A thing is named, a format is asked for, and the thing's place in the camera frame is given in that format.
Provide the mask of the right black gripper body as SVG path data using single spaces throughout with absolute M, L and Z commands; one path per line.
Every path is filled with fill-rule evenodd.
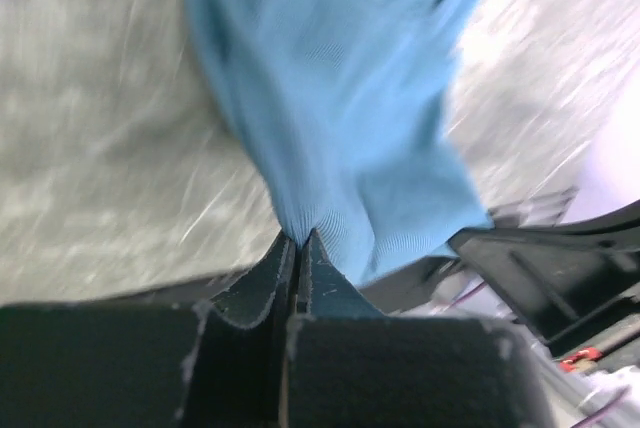
M 639 311 L 638 203 L 556 227 L 464 229 L 449 244 L 549 348 Z

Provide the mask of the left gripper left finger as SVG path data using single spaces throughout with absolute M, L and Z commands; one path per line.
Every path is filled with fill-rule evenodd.
M 266 427 L 278 417 L 295 246 L 253 268 L 1 310 L 5 427 Z

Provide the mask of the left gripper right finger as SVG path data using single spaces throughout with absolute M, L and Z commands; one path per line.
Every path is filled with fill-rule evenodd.
M 388 316 L 329 262 L 300 253 L 282 388 L 286 427 L 546 427 L 533 355 L 507 322 Z

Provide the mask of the plain blue tank top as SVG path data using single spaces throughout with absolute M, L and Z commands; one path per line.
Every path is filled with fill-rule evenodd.
M 361 285 L 491 223 L 446 135 L 479 0 L 184 0 L 219 110 L 283 231 Z

